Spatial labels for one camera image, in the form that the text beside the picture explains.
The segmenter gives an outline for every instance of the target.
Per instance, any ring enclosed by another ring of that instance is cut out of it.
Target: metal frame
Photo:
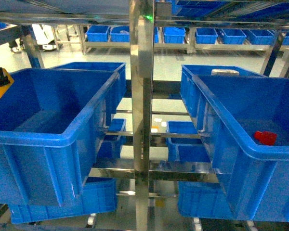
[[[71,41],[71,37],[79,37],[79,34],[80,34],[80,32],[79,32],[79,27],[76,28],[75,25],[73,25],[73,27],[74,27],[74,29],[75,29],[76,32],[77,32],[76,35],[70,35],[70,34],[69,34],[69,31],[68,31],[68,25],[65,25],[66,39],[67,39],[67,40],[58,40],[58,36],[57,36],[57,32],[58,32],[58,31],[55,30],[54,26],[52,26],[52,32],[53,32],[54,42],[55,42],[55,44],[56,44],[56,49],[57,49],[57,51],[60,50],[60,44],[65,44],[65,43],[67,43],[67,44],[69,44],[69,45],[71,45],[71,44],[80,44],[80,41],[79,41],[79,42],[77,42],[77,41],[76,41],[76,42],[75,42],[75,41]]]
[[[258,3],[258,2],[289,2],[289,0],[226,0],[229,4],[235,5],[241,2]],[[37,4],[38,1],[26,0],[29,4]],[[51,8],[51,6],[42,4],[43,8]],[[130,44],[125,43],[124,47],[130,47],[131,50],[131,82],[127,82],[127,96],[132,98],[133,131],[122,132],[120,134],[127,135],[129,144],[134,147],[133,160],[99,160],[91,170],[90,176],[95,177],[115,177],[135,179],[135,197],[136,197],[136,223],[138,231],[148,230],[148,198],[154,196],[152,192],[153,180],[188,180],[188,181],[206,181],[216,182],[215,171],[210,163],[175,163],[175,162],[153,162],[149,161],[150,146],[164,146],[165,137],[190,137],[199,138],[198,136],[183,134],[166,134],[151,133],[152,114],[171,113],[152,112],[152,98],[168,99],[170,94],[178,94],[180,82],[174,81],[154,81],[153,80],[153,59],[154,48],[167,48],[164,44],[154,44],[154,26],[189,26],[191,27],[190,41],[194,41],[194,31],[196,27],[220,27],[220,28],[255,28],[255,29],[277,29],[280,30],[276,34],[276,41],[271,46],[246,47],[233,45],[200,45],[191,42],[184,48],[189,53],[198,49],[220,49],[230,50],[244,48],[251,50],[267,50],[267,58],[263,64],[262,73],[269,75],[277,56],[277,52],[281,48],[283,36],[282,31],[289,30],[289,20],[273,20],[273,21],[255,21],[255,20],[239,20],[233,17],[222,17],[221,11],[213,12],[212,17],[207,18],[184,18],[171,16],[169,14],[169,4],[165,2],[155,3],[153,0],[130,0],[130,15],[81,15],[81,14],[64,14],[60,13],[60,9],[55,9],[54,14],[30,14],[30,13],[0,13],[0,21],[31,24],[31,23],[56,23],[68,25],[87,25],[87,24],[104,24],[104,25],[130,25]],[[79,27],[80,37],[84,38],[83,30]],[[18,38],[22,35],[27,54],[29,56],[32,67],[43,68],[43,62],[32,33],[31,26],[9,27],[0,30],[0,44],[7,42],[9,39]],[[84,51],[86,47],[92,44],[80,40],[81,48]],[[100,43],[100,45],[109,45],[109,47],[123,46],[123,44],[114,45],[112,43]],[[289,57],[281,73],[282,77],[289,76]],[[35,226],[25,227],[21,229],[34,230],[39,229]],[[48,228],[48,230],[58,230],[58,228]]]

